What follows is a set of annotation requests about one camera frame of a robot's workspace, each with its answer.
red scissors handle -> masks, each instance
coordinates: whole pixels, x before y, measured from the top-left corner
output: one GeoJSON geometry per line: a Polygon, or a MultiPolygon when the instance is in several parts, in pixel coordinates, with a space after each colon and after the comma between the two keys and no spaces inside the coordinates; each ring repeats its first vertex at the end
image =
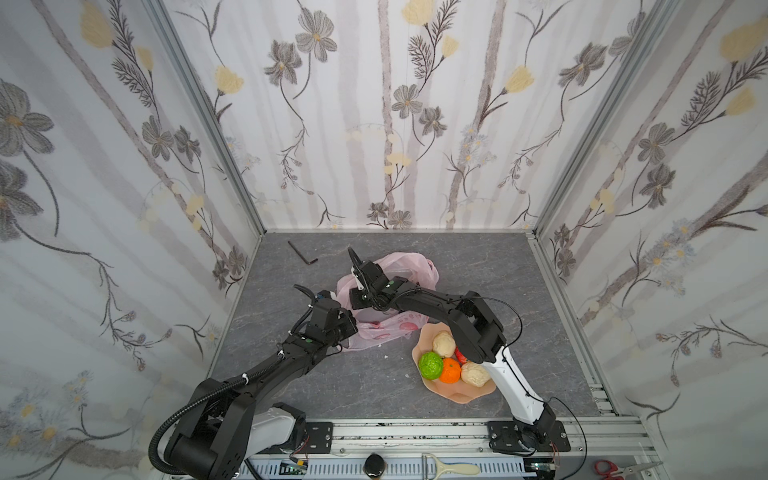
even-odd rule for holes
{"type": "Polygon", "coordinates": [[[619,468],[610,460],[597,460],[594,463],[594,471],[605,480],[624,480],[624,477],[613,475],[619,468]]]}

gray marble tabletop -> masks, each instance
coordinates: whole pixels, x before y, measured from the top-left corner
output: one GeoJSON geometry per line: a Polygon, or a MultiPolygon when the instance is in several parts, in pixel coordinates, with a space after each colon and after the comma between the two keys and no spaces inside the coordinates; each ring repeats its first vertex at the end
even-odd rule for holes
{"type": "MultiPolygon", "coordinates": [[[[288,329],[306,309],[306,297],[294,283],[314,291],[334,290],[349,273],[347,247],[364,260],[396,251],[418,252],[438,269],[436,289],[468,290],[513,305],[524,330],[511,348],[516,363],[536,393],[564,400],[576,415],[597,415],[597,406],[581,372],[560,318],[521,233],[268,233],[263,240],[240,303],[221,346],[213,377],[241,373],[275,352],[288,329]],[[308,259],[290,248],[291,240],[308,259]]],[[[517,335],[514,313],[500,304],[491,308],[505,335],[517,335]]],[[[394,339],[359,352],[342,352],[323,360],[308,375],[293,380],[273,400],[292,405],[310,418],[439,418],[510,416],[498,390],[459,405],[427,390],[411,359],[418,341],[394,339]]],[[[559,415],[567,411],[552,403],[559,415]]]]}

floral wallpaper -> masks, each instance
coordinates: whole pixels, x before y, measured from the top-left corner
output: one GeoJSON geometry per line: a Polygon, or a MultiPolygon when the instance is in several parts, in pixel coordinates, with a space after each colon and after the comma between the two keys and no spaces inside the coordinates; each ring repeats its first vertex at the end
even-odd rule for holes
{"type": "Polygon", "coordinates": [[[767,112],[766,6],[682,2],[538,232],[678,479],[765,470],[767,112]]]}
{"type": "Polygon", "coordinates": [[[165,0],[269,228],[531,228],[653,2],[165,0]]]}
{"type": "Polygon", "coordinates": [[[5,2],[0,39],[0,469],[146,478],[257,237],[141,4],[5,2]]]}

orange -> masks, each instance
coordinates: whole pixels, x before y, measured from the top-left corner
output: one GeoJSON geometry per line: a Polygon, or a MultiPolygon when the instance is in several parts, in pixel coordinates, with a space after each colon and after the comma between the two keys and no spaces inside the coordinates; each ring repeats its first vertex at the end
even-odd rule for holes
{"type": "Polygon", "coordinates": [[[442,373],[440,381],[443,383],[456,383],[462,377],[462,366],[454,359],[442,360],[442,373]]]}

pink plastic bag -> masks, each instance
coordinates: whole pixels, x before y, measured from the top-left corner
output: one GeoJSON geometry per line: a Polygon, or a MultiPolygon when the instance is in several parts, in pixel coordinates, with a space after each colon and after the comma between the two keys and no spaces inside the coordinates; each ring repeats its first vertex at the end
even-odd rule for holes
{"type": "MultiPolygon", "coordinates": [[[[391,253],[376,263],[390,279],[402,276],[431,290],[440,278],[432,261],[420,253],[391,253]]],[[[352,274],[343,277],[336,284],[336,299],[346,309],[352,308],[349,302],[350,288],[357,288],[352,274]]],[[[352,313],[357,320],[358,333],[349,338],[349,346],[344,350],[362,350],[401,336],[410,337],[412,332],[422,328],[429,321],[427,315],[416,312],[397,313],[397,310],[379,312],[366,308],[352,310],[352,313]]]]}

